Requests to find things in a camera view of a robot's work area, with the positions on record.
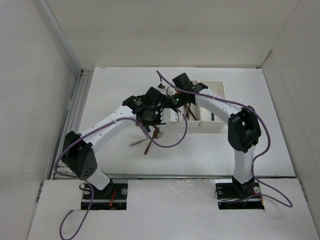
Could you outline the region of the white left container bin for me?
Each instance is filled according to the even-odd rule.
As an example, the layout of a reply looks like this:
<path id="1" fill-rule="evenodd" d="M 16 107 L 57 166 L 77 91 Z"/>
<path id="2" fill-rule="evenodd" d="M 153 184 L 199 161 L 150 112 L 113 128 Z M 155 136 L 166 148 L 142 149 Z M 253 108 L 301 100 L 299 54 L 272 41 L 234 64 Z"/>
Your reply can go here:
<path id="1" fill-rule="evenodd" d="M 199 83 L 196 80 L 191 81 L 194 85 Z M 173 94 L 177 93 L 176 90 L 174 90 L 172 87 L 169 87 L 167 90 L 167 93 L 169 93 L 170 96 Z M 188 128 L 197 128 L 200 126 L 200 121 L 201 121 L 201 114 L 200 114 L 200 107 L 194 105 L 193 103 L 188 103 L 190 104 L 190 119 L 187 120 L 188 122 Z M 185 105 L 179 108 L 181 112 L 185 114 Z M 185 121 L 183 119 L 183 116 L 179 114 L 179 122 L 173 123 L 173 126 L 176 126 L 178 128 L 184 128 L 185 127 Z"/>

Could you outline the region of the white right container bin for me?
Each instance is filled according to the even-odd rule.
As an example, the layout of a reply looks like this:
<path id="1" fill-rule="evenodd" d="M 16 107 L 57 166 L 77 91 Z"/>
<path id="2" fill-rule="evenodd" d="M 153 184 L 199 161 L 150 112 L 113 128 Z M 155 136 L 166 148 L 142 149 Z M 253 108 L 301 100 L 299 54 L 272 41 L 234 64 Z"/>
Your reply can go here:
<path id="1" fill-rule="evenodd" d="M 216 93 L 218 98 L 225 99 L 225 86 L 223 81 L 219 80 L 201 80 L 200 83 L 206 85 L 212 92 Z M 209 108 L 200 107 L 200 124 L 199 127 L 204 131 L 216 133 L 223 129 L 226 123 L 220 118 L 221 110 L 215 106 Z M 214 114 L 214 121 L 211 120 L 211 113 Z"/>

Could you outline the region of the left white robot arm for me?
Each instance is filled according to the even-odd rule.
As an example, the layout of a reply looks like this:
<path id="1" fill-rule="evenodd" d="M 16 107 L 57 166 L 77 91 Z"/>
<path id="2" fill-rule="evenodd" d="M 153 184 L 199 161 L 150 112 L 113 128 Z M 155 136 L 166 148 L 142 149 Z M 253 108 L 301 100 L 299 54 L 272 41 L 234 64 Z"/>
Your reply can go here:
<path id="1" fill-rule="evenodd" d="M 81 133 L 69 132 L 60 159 L 79 180 L 92 184 L 100 198 L 109 197 L 113 181 L 98 167 L 96 153 L 107 141 L 133 124 L 159 124 L 164 99 L 165 95 L 154 87 L 143 95 L 128 97 L 111 115 L 91 128 Z"/>

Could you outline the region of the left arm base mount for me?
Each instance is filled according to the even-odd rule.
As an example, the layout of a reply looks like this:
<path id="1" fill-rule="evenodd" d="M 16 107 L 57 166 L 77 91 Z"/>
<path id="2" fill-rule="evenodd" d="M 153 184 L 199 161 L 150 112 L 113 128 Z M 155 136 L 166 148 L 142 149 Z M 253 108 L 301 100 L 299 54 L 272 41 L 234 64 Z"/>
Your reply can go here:
<path id="1" fill-rule="evenodd" d="M 82 191 L 80 208 L 87 210 L 91 202 L 91 189 L 87 183 L 81 183 Z M 115 179 L 110 193 L 106 196 L 93 186 L 93 201 L 90 210 L 122 211 L 127 209 L 128 181 Z"/>

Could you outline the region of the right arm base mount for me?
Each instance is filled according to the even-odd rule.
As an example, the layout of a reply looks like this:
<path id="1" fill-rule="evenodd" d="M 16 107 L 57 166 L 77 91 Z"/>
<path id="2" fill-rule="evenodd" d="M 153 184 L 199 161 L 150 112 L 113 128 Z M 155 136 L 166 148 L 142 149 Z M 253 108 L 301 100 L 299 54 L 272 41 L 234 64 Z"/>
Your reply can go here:
<path id="1" fill-rule="evenodd" d="M 254 179 L 240 184 L 233 177 L 215 180 L 219 210 L 264 210 L 260 185 Z"/>

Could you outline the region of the copper fork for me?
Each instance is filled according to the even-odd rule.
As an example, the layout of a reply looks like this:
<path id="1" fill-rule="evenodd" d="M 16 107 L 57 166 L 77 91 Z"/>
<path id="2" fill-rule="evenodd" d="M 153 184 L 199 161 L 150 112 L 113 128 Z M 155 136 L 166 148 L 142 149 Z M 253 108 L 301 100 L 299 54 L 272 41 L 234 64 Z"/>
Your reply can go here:
<path id="1" fill-rule="evenodd" d="M 153 132 L 153 134 L 152 134 L 152 139 L 153 139 L 153 140 L 157 138 L 159 132 L 160 132 L 159 127 L 154 126 L 154 132 Z M 150 141 L 149 144 L 147 145 L 147 147 L 146 147 L 146 149 L 145 149 L 145 151 L 144 151 L 144 155 L 147 155 L 147 154 L 148 154 L 151 145 L 152 145 L 152 141 Z"/>

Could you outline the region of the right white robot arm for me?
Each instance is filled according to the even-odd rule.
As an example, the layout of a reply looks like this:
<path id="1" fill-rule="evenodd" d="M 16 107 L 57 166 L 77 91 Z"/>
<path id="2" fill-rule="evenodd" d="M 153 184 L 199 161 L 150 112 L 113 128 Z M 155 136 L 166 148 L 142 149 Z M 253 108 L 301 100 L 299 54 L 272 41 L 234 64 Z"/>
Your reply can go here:
<path id="1" fill-rule="evenodd" d="M 174 104 L 181 104 L 182 99 L 190 100 L 226 123 L 227 139 L 234 149 L 235 161 L 231 190 L 235 196 L 243 197 L 250 191 L 250 185 L 254 181 L 252 163 L 262 134 L 255 110 L 242 103 L 221 98 L 201 82 L 193 84 L 186 73 L 172 81 L 174 84 L 170 86 L 178 91 L 178 94 L 171 98 Z"/>

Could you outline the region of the silver spoon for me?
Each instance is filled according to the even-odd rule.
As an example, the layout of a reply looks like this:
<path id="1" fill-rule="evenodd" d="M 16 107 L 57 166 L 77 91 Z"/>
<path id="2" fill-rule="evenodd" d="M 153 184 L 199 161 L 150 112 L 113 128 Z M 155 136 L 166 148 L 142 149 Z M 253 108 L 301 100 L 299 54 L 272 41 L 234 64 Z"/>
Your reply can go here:
<path id="1" fill-rule="evenodd" d="M 138 141 L 135 141 L 135 142 L 132 142 L 129 144 L 130 147 L 133 147 L 133 146 L 136 146 L 144 141 L 146 141 L 147 139 L 143 139 L 143 140 L 138 140 Z"/>

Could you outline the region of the copper round spoon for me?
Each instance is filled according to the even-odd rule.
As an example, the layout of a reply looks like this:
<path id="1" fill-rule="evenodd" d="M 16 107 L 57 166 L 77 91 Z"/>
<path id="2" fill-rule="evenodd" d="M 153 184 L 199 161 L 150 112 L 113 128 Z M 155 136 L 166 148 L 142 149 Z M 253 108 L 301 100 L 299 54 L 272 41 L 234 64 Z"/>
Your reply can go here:
<path id="1" fill-rule="evenodd" d="M 190 120 L 190 104 L 186 104 L 185 106 L 185 116 L 187 118 L 187 120 L 189 121 Z"/>

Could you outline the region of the white container bin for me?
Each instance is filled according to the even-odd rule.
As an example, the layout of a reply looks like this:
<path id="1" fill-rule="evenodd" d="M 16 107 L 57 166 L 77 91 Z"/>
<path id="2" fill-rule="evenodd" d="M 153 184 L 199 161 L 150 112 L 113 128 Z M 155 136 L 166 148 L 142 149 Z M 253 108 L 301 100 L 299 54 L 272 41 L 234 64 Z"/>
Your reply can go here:
<path id="1" fill-rule="evenodd" d="M 194 85 L 199 83 L 196 80 L 191 81 Z M 172 87 L 169 87 L 167 90 L 167 93 L 169 93 L 170 96 L 173 94 L 177 93 L 176 90 L 174 90 Z M 200 121 L 201 121 L 201 114 L 200 114 L 200 107 L 194 105 L 193 103 L 188 103 L 190 104 L 190 119 L 187 120 L 188 122 L 188 128 L 197 128 L 200 126 Z M 181 112 L 185 114 L 185 105 L 179 108 Z M 176 126 L 178 128 L 184 128 L 185 127 L 185 121 L 183 119 L 183 116 L 179 114 L 179 122 L 173 123 L 173 126 Z"/>
<path id="2" fill-rule="evenodd" d="M 201 80 L 200 83 L 206 85 L 212 92 L 216 93 L 218 98 L 225 99 L 225 86 L 223 81 L 219 80 Z M 221 110 L 215 106 L 209 108 L 200 107 L 200 124 L 199 127 L 204 131 L 216 133 L 223 129 L 226 123 L 220 118 Z M 211 113 L 214 114 L 214 121 L 211 120 Z"/>

